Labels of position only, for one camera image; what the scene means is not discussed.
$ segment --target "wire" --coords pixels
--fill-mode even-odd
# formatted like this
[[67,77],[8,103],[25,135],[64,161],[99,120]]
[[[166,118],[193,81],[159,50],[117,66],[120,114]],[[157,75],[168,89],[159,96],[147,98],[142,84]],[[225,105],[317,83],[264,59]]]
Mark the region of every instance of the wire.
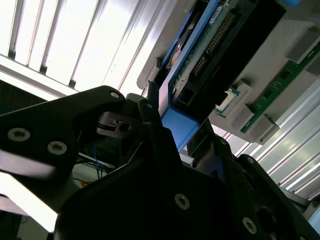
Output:
[[82,183],[84,183],[84,184],[87,184],[87,185],[89,185],[89,183],[87,183],[87,182],[85,182],[85,181],[83,181],[83,180],[81,180],[81,179],[79,179],[79,178],[73,178],[74,180],[77,180],[77,181],[79,181],[79,182],[82,182]]
[[[84,151],[86,152],[86,154],[90,157],[90,154],[89,154],[89,152],[88,152],[88,150],[87,149],[84,149]],[[93,164],[94,164],[94,167],[95,167],[95,170],[96,170],[96,176],[97,176],[97,178],[98,179],[100,179],[100,176],[99,176],[99,166],[97,166],[97,164],[95,163],[95,162],[93,162]]]
[[105,168],[105,166],[104,165],[102,165],[100,162],[98,162],[98,160],[97,160],[97,155],[96,155],[96,152],[97,152],[97,146],[96,145],[94,145],[93,146],[93,157],[94,157],[94,160],[96,161],[96,163],[100,166],[100,168]]

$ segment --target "green circuit board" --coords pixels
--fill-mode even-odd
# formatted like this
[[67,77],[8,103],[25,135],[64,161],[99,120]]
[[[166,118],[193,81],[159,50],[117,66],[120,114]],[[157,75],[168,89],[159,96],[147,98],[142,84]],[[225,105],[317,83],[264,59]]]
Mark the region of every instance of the green circuit board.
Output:
[[297,64],[289,60],[282,70],[274,77],[259,97],[249,105],[249,109],[254,113],[253,117],[241,129],[246,133],[256,120],[265,112],[271,103],[292,83],[311,60],[320,52],[320,42],[310,51],[310,53]]

